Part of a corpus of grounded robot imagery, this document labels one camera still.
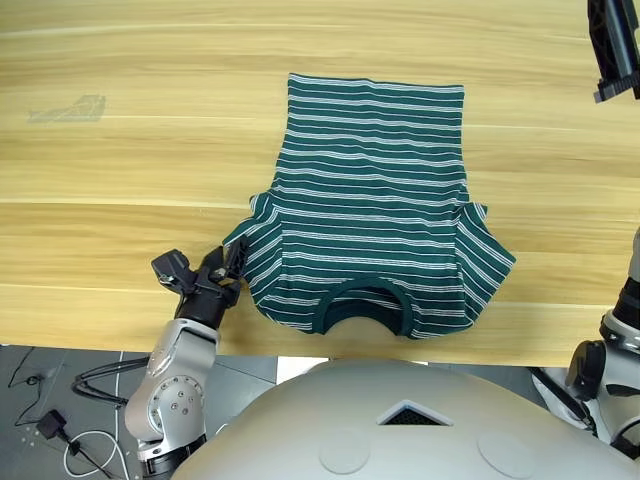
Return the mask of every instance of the striped t-shirt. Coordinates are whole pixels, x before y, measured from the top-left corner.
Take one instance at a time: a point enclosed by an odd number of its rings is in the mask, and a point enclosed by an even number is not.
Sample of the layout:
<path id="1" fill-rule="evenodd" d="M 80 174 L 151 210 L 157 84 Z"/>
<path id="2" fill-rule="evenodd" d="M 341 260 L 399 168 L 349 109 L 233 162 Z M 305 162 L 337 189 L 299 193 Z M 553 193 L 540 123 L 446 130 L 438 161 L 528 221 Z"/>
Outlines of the striped t-shirt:
<path id="1" fill-rule="evenodd" d="M 472 326 L 515 258 L 469 202 L 464 89 L 289 76 L 271 188 L 225 240 L 278 323 L 325 333 L 365 316 L 425 338 Z"/>

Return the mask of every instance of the wooden table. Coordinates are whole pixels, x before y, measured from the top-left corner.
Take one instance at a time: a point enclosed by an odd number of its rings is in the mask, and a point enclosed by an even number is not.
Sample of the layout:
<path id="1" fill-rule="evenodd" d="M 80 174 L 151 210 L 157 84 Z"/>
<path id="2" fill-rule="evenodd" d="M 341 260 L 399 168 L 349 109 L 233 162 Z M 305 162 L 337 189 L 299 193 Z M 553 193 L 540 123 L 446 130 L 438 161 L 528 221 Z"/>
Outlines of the wooden table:
<path id="1" fill-rule="evenodd" d="M 245 293 L 222 353 L 566 365 L 598 336 L 639 219 L 640 105 L 594 103 L 584 0 L 1 0 L 0 341 L 150 350 L 177 297 L 149 261 L 199 262 L 249 214 L 290 71 L 463 83 L 471 196 L 518 263 L 464 333 L 310 336 Z"/>

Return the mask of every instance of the vent grille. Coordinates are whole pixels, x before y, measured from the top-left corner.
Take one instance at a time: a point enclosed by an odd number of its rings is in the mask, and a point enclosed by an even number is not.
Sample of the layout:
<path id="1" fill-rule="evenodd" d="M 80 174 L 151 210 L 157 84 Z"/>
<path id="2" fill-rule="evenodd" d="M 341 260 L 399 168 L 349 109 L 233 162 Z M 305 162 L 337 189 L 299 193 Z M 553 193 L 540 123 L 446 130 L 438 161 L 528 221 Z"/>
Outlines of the vent grille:
<path id="1" fill-rule="evenodd" d="M 389 420 L 384 422 L 382 425 L 439 425 L 441 423 L 436 422 L 432 418 L 423 415 L 422 413 L 416 412 L 409 407 L 405 407 L 400 410 L 398 413 L 393 415 Z"/>

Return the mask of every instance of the gray floor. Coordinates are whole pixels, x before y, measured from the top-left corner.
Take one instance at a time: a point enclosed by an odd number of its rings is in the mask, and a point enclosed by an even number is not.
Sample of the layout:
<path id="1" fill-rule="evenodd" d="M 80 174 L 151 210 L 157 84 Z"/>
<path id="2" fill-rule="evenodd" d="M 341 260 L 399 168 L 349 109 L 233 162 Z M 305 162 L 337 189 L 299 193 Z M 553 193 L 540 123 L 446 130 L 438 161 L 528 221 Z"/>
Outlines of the gray floor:
<path id="1" fill-rule="evenodd" d="M 45 440 L 38 435 L 33 425 L 14 427 L 20 412 L 35 400 L 37 387 L 26 384 L 6 388 L 11 373 L 27 352 L 27 347 L 0 347 L 0 478 L 68 479 L 62 467 L 64 443 L 59 439 Z M 125 354 L 125 359 L 137 358 L 140 354 Z M 57 409 L 67 419 L 66 431 L 74 436 L 85 430 L 114 431 L 114 410 L 108 405 L 81 398 L 71 392 L 73 378 L 90 368 L 118 360 L 119 352 L 94 352 L 82 350 L 60 350 L 37 348 L 20 369 L 17 381 L 31 375 L 41 375 L 42 398 L 28 419 L 37 419 L 51 409 Z M 518 367 L 487 367 L 465 365 L 439 365 L 440 367 L 471 373 L 502 385 L 529 400 L 543 405 L 535 391 L 528 372 Z M 206 423 L 209 437 L 225 423 L 231 421 L 249 403 L 274 386 L 277 358 L 275 357 L 225 357 L 218 356 L 207 381 Z M 121 375 L 120 394 L 129 397 L 139 385 L 143 370 Z M 95 385 L 112 391 L 114 378 L 104 379 Z M 124 427 L 120 415 L 120 443 L 126 453 L 126 461 L 132 480 L 141 478 L 140 467 L 135 457 L 135 441 Z M 88 437 L 83 442 L 96 459 L 104 460 L 111 452 L 111 445 L 100 437 Z M 71 458 L 69 465 L 81 473 L 92 467 Z M 122 478 L 119 461 L 113 460 L 108 469 Z M 102 474 L 85 477 L 89 480 L 104 478 Z"/>

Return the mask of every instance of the white cable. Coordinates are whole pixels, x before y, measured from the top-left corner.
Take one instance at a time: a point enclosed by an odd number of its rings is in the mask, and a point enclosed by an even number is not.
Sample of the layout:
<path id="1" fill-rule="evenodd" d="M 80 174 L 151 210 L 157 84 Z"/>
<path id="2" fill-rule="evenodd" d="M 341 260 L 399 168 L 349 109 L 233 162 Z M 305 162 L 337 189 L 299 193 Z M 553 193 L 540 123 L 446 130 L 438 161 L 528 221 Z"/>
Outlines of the white cable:
<path id="1" fill-rule="evenodd" d="M 124 351 L 120 352 L 120 359 L 118 360 L 119 362 L 122 362 L 122 358 L 124 357 Z M 115 396 L 118 396 L 118 391 L 120 388 L 120 369 L 118 369 L 118 372 L 116 373 L 116 385 L 115 385 Z M 102 435 L 103 437 L 107 437 L 109 440 L 111 440 L 111 442 L 113 443 L 113 449 L 111 450 L 111 455 L 109 455 L 109 458 L 107 458 L 107 460 L 100 465 L 100 468 L 105 468 L 109 462 L 111 462 L 111 460 L 113 459 L 114 455 L 116 454 L 116 452 L 118 452 L 118 455 L 120 456 L 120 463 L 122 464 L 122 470 L 124 471 L 124 477 L 126 480 L 131 480 L 129 478 L 129 470 L 127 470 L 127 462 L 125 462 L 124 460 L 124 454 L 122 453 L 122 449 L 120 448 L 120 445 L 118 444 L 118 434 L 119 434 L 119 416 L 118 416 L 118 409 L 115 409 L 115 428 L 114 428 L 114 433 L 115 433 L 115 437 L 113 435 L 111 435 L 108 432 L 104 432 L 102 430 L 87 430 L 86 432 L 82 432 L 79 433 L 78 435 L 76 435 L 75 437 L 73 437 L 71 439 L 70 443 L 75 442 L 76 440 L 81 439 L 82 437 L 86 436 L 86 435 Z M 71 469 L 69 468 L 69 465 L 67 463 L 67 455 L 69 453 L 69 445 L 67 444 L 66 448 L 64 449 L 64 455 L 62 457 L 62 464 L 64 466 L 64 471 L 67 472 L 67 475 L 69 475 L 72 478 L 84 478 L 84 477 L 88 477 L 89 475 L 93 475 L 94 473 L 98 473 L 100 470 L 95 468 L 93 470 L 89 470 L 86 473 L 75 473 L 72 472 Z"/>

